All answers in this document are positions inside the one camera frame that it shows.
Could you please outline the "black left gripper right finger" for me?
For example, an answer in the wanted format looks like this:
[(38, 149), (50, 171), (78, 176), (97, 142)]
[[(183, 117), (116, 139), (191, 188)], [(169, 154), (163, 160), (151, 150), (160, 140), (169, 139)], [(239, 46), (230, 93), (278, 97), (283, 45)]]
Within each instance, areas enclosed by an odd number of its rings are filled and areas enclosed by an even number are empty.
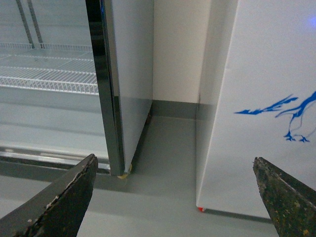
[(316, 191), (263, 157), (253, 171), (263, 204), (280, 237), (316, 235)]

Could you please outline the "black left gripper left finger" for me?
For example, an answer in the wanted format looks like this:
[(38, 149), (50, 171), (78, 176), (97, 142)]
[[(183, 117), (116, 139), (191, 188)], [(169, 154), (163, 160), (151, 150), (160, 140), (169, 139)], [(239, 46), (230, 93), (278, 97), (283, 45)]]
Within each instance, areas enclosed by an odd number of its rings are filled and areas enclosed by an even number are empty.
[(98, 169), (90, 154), (0, 220), (2, 237), (75, 237), (88, 209)]

